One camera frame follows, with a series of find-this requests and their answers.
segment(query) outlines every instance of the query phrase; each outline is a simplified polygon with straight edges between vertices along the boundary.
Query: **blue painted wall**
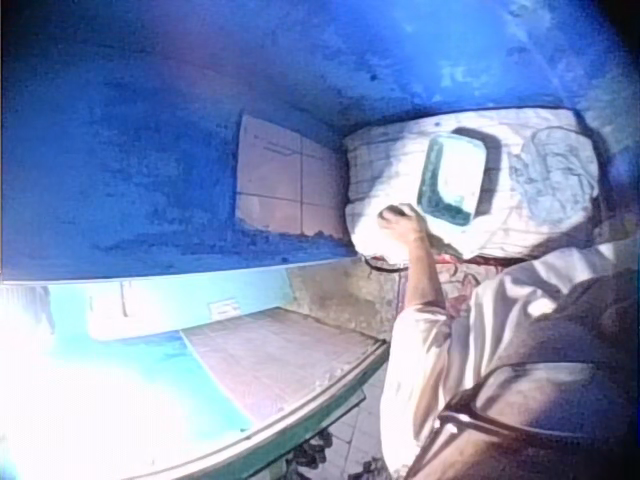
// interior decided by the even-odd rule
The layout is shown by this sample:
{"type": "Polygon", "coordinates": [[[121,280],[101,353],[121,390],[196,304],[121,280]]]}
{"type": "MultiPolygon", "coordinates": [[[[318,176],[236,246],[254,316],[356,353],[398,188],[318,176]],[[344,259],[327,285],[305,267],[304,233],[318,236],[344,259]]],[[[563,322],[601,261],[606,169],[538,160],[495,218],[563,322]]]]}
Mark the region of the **blue painted wall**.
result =
{"type": "Polygon", "coordinates": [[[349,255],[235,224],[242,111],[335,148],[368,124],[570,107],[636,202],[636,65],[589,1],[22,3],[3,25],[6,278],[349,255]]]}

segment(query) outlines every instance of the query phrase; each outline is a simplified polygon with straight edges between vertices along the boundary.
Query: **hand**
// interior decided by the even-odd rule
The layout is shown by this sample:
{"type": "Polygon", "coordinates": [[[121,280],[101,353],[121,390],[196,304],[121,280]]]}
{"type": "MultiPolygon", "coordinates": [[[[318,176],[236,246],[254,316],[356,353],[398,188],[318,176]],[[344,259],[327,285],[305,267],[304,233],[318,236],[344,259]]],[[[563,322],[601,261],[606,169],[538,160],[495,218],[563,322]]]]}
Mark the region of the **hand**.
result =
{"type": "Polygon", "coordinates": [[[389,205],[378,214],[378,226],[405,247],[416,242],[429,245],[427,222],[413,206],[389,205]]]}

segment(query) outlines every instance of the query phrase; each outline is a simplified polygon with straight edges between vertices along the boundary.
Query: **sleeve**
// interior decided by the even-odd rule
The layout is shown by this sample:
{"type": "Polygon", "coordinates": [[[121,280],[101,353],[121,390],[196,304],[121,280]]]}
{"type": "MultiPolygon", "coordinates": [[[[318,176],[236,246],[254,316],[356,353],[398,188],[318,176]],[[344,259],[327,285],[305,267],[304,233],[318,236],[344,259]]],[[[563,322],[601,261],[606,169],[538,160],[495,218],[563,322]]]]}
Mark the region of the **sleeve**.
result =
{"type": "Polygon", "coordinates": [[[394,474],[411,465],[444,406],[450,335],[451,321],[440,308],[410,307],[396,320],[380,405],[382,452],[394,474]]]}

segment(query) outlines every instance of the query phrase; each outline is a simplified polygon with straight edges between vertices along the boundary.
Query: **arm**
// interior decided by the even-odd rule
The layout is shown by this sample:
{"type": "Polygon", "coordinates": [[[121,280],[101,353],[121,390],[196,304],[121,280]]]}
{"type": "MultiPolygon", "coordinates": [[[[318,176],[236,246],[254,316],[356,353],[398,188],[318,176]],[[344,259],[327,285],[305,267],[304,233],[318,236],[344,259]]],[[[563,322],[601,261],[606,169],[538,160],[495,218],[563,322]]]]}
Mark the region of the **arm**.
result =
{"type": "Polygon", "coordinates": [[[378,215],[378,224],[409,252],[405,307],[428,304],[444,310],[444,295],[422,215],[409,205],[390,205],[378,215]]]}

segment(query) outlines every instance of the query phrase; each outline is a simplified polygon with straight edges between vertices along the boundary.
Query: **blue wall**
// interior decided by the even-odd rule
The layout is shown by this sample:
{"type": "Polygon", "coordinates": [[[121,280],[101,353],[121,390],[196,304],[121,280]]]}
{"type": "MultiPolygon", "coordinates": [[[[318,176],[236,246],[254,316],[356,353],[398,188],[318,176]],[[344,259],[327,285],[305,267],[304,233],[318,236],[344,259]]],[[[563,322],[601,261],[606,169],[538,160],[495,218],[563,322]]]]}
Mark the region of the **blue wall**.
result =
{"type": "Polygon", "coordinates": [[[368,124],[575,108],[636,199],[637,70],[588,1],[23,3],[3,39],[6,278],[349,255],[235,224],[242,111],[336,148],[368,124]]]}

